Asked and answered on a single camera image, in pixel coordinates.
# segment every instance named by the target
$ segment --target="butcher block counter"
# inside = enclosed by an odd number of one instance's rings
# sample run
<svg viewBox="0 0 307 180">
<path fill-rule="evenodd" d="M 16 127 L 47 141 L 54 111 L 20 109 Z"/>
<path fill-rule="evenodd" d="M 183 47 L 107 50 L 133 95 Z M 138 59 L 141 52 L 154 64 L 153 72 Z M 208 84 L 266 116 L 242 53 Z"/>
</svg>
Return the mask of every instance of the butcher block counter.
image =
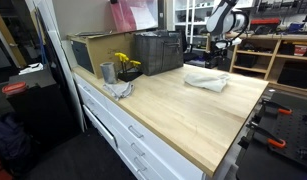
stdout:
<svg viewBox="0 0 307 180">
<path fill-rule="evenodd" d="M 184 82 L 189 73 L 218 76 L 225 72 L 184 65 L 135 79 L 130 97 L 114 100 L 82 68 L 73 72 L 131 115 L 179 154 L 213 177 L 268 82 L 229 74 L 221 93 Z"/>
</svg>

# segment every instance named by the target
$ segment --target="paper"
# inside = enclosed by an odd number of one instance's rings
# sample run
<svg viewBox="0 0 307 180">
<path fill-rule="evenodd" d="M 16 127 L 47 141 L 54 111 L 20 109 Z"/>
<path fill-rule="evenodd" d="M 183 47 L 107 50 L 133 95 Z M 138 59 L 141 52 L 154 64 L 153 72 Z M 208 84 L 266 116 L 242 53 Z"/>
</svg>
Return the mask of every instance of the paper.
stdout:
<svg viewBox="0 0 307 180">
<path fill-rule="evenodd" d="M 136 23 L 136 29 L 157 27 L 150 10 L 147 7 L 130 7 Z"/>
</svg>

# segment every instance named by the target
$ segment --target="orange handle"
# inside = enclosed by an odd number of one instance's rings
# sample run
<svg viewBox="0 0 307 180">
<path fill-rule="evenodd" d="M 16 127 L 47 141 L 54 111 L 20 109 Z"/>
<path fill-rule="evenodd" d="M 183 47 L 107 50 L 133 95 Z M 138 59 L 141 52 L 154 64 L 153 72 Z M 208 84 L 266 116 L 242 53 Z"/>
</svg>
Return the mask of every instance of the orange handle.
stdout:
<svg viewBox="0 0 307 180">
<path fill-rule="evenodd" d="M 278 109 L 278 112 L 286 115 L 292 114 L 292 110 Z"/>
<path fill-rule="evenodd" d="M 280 148 L 280 149 L 282 149 L 282 148 L 284 148 L 285 147 L 285 145 L 286 145 L 286 142 L 283 140 L 283 139 L 280 139 L 281 141 L 282 141 L 282 143 L 279 143 L 279 142 L 276 142 L 276 141 L 274 141 L 273 139 L 267 139 L 267 142 L 269 143 L 269 144 L 271 144 L 272 146 L 274 146 L 274 147 L 277 147 L 277 148 Z"/>
</svg>

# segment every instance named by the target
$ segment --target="door frame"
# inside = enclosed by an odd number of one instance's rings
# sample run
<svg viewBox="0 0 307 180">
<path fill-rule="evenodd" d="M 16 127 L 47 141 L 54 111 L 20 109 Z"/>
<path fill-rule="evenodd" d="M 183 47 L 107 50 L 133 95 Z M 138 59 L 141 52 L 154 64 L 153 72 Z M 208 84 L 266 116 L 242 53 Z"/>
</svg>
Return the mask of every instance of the door frame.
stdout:
<svg viewBox="0 0 307 180">
<path fill-rule="evenodd" d="M 7 26 L 5 25 L 1 14 L 0 14 L 0 39 L 3 42 L 3 45 L 5 46 L 9 55 L 11 56 L 14 64 L 18 68 L 26 66 L 26 62 L 19 48 L 17 47 L 17 44 L 15 43 L 12 34 L 10 33 Z"/>
<path fill-rule="evenodd" d="M 6 39 L 4 38 L 1 30 L 0 30 L 0 40 L 2 41 L 6 51 L 9 53 L 11 59 L 13 60 L 13 63 L 15 64 L 16 67 L 20 67 L 20 64 L 17 62 L 16 57 L 14 56 L 9 44 L 6 42 Z"/>
</svg>

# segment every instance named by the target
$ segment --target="cloth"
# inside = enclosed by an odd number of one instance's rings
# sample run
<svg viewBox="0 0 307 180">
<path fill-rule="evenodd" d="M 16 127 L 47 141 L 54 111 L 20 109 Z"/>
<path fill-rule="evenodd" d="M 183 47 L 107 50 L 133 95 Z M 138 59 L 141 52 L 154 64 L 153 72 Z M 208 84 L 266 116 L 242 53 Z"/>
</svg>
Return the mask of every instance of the cloth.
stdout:
<svg viewBox="0 0 307 180">
<path fill-rule="evenodd" d="M 117 101 L 131 95 L 134 85 L 130 82 L 124 84 L 104 84 L 103 88 L 109 92 Z"/>
<path fill-rule="evenodd" d="M 206 88 L 215 92 L 222 92 L 222 89 L 226 85 L 226 82 L 229 78 L 229 75 L 226 73 L 217 77 L 205 76 L 198 73 L 190 73 L 186 75 L 184 81 L 192 86 Z"/>
<path fill-rule="evenodd" d="M 20 71 L 19 75 L 27 74 L 35 71 L 41 71 L 43 70 L 43 64 L 41 63 L 35 63 L 35 64 L 29 64 L 27 68 Z"/>
</svg>

